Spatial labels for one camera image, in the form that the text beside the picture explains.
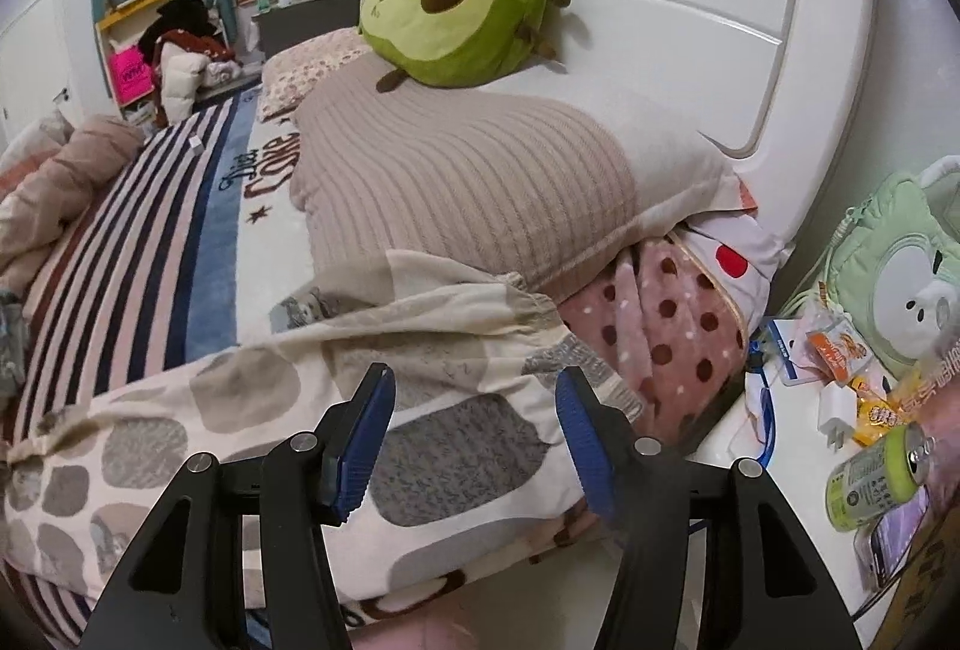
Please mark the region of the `bear print pyjama pants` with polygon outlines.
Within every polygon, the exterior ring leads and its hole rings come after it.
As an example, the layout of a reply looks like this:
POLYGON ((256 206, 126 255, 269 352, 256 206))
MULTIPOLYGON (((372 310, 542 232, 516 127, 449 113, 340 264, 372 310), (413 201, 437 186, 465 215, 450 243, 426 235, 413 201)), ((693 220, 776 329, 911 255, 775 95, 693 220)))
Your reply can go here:
POLYGON ((8 452, 3 558, 98 597, 194 453, 257 457, 347 402, 371 364, 395 410, 370 487, 325 533, 340 600, 397 608, 547 551, 583 497, 556 375, 640 400, 517 275, 391 251, 325 272, 259 340, 50 413, 8 452))

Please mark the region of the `pink polka dot blanket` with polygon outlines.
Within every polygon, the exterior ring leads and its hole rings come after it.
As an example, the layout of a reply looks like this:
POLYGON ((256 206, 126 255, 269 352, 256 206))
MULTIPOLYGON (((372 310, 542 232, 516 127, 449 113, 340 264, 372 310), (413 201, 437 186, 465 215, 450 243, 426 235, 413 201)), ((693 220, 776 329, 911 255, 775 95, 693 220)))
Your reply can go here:
POLYGON ((748 213, 693 216, 620 251, 558 311, 622 379, 636 431, 677 444, 743 368, 786 257, 748 213))

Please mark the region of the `white charger plug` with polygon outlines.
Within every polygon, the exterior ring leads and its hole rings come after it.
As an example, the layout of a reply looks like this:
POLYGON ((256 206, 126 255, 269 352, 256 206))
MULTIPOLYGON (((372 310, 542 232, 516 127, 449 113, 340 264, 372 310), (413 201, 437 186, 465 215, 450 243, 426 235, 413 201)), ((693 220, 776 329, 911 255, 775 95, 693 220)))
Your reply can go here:
POLYGON ((838 452, 856 430, 857 395, 848 386, 828 382, 818 395, 817 429, 825 435, 827 446, 838 452))

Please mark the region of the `orange snack packet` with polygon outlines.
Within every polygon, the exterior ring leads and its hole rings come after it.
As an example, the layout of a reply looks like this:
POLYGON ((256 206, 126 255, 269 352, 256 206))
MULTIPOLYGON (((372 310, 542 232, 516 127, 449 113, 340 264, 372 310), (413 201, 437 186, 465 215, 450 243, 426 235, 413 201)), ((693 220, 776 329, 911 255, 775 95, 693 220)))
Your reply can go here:
POLYGON ((838 384, 849 384, 874 359, 866 340, 846 315, 821 312, 805 332, 807 345, 838 384))

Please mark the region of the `smartphone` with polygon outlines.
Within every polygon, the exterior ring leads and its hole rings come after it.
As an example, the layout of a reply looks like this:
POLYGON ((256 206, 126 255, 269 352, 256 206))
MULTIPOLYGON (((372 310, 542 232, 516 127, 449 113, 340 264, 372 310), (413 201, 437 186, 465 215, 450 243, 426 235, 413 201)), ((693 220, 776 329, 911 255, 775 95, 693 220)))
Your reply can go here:
POLYGON ((914 538, 929 517, 929 491, 921 486, 906 504, 892 508, 854 533, 854 552, 867 591, 875 593, 900 572, 914 538))

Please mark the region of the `green drink can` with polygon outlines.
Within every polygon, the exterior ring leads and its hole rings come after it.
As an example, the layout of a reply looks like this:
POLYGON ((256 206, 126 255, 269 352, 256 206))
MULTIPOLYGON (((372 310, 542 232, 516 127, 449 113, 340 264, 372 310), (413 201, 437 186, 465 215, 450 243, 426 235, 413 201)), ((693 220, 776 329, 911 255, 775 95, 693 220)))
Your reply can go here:
POLYGON ((928 481, 933 450, 934 439, 918 423, 907 423, 839 464, 825 486, 832 527, 856 530, 908 504, 928 481))

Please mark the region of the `striped plush bed blanket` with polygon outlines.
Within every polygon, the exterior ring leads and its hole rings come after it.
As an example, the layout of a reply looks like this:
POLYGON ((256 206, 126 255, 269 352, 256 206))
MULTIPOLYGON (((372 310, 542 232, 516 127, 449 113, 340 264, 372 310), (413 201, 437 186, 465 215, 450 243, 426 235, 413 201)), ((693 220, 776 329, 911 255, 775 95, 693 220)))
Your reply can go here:
MULTIPOLYGON (((290 201, 299 134, 290 119, 256 118, 244 91, 149 139, 124 172, 57 242, 26 315, 26 385, 5 421, 10 447, 50 413, 247 345, 314 272, 306 228, 290 201), (195 135, 203 153, 189 152, 195 135)), ((594 525, 583 499, 547 551, 594 525)), ((16 601, 55 647, 71 648, 98 597, 85 597, 3 558, 16 601)), ((431 614, 443 586, 397 608, 342 604, 350 629, 431 614)))

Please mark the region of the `grey blue crumpled garment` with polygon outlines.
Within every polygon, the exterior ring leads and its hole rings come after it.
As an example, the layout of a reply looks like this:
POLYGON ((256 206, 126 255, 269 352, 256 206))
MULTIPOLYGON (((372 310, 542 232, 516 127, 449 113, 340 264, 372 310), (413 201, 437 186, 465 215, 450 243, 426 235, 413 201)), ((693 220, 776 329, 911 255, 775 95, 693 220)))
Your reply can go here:
POLYGON ((0 296, 0 410, 5 411, 26 382, 29 329, 23 304, 10 291, 0 296))

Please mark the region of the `green frog plush bag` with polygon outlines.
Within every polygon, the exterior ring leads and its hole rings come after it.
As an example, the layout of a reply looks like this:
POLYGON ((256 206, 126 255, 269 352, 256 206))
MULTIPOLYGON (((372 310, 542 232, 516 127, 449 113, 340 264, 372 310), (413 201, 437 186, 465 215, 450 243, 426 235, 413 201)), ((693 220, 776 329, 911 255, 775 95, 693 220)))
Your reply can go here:
POLYGON ((958 312, 958 239, 928 191, 958 171, 955 155, 923 173, 893 173, 838 224, 823 265, 828 301, 878 361, 905 374, 958 312))

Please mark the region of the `pink checked duvet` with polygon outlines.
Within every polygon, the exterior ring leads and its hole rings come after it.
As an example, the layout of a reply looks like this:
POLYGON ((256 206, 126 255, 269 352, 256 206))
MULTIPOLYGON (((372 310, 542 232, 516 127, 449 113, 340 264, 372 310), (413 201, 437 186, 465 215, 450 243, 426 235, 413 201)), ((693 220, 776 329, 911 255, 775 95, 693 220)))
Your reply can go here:
POLYGON ((20 301, 67 226, 142 150, 137 125, 94 116, 2 200, 2 291, 20 301))

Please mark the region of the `pink shopping bag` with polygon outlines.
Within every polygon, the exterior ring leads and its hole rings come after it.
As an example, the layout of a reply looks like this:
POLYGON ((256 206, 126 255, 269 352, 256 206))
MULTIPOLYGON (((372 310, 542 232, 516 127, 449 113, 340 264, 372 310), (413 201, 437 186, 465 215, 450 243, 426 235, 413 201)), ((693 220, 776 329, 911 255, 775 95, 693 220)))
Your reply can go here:
POLYGON ((121 104, 138 100, 151 91, 151 72, 137 46, 128 46, 107 57, 110 83, 121 104))

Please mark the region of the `pile of clothes on chair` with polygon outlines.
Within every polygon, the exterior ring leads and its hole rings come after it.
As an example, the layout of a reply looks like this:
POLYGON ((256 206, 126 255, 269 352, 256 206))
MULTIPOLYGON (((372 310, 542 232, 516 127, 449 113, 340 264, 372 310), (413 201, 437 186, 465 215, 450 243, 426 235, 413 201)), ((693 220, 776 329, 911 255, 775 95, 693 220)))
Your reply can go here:
POLYGON ((200 90, 234 82, 242 65, 228 43, 217 4, 172 0, 137 41, 149 67, 158 129, 189 118, 200 90))

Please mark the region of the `white door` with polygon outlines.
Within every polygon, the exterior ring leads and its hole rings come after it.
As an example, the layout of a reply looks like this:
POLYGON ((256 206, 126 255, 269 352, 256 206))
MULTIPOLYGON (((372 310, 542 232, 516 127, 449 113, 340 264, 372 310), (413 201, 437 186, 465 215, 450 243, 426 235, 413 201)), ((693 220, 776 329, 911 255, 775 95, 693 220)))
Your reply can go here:
POLYGON ((57 109, 82 120, 76 101, 57 0, 34 0, 2 28, 2 130, 13 142, 57 109))

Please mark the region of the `yellow white shelf cabinet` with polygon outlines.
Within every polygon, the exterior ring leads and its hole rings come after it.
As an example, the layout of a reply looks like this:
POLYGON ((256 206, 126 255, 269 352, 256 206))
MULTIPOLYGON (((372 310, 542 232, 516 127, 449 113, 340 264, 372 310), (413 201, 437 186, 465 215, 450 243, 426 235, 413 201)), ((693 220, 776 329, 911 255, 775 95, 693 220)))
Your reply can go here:
POLYGON ((104 67, 104 73, 106 74, 107 93, 109 93, 110 99, 119 114, 124 114, 130 106, 135 106, 145 98, 149 98, 153 93, 153 86, 151 86, 149 93, 138 100, 129 101, 127 104, 119 103, 116 100, 116 95, 114 95, 114 90, 112 90, 112 83, 110 83, 107 57, 112 52, 122 51, 128 46, 139 47, 139 41, 143 33, 160 18, 158 8, 169 1, 172 0, 122 2, 116 8, 109 10, 104 18, 94 25, 94 36, 96 36, 96 43, 98 43, 99 57, 101 57, 101 65, 104 67))

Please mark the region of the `green avocado plush pillow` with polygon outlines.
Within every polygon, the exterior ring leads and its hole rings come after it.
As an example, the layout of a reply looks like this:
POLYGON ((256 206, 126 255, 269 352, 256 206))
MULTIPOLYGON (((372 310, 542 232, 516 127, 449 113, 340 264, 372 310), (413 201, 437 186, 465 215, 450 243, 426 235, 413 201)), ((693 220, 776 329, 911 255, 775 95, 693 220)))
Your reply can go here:
POLYGON ((359 33, 392 65, 376 90, 415 80, 470 88, 516 72, 529 57, 555 59, 542 33, 547 10, 571 0, 361 0, 359 33))

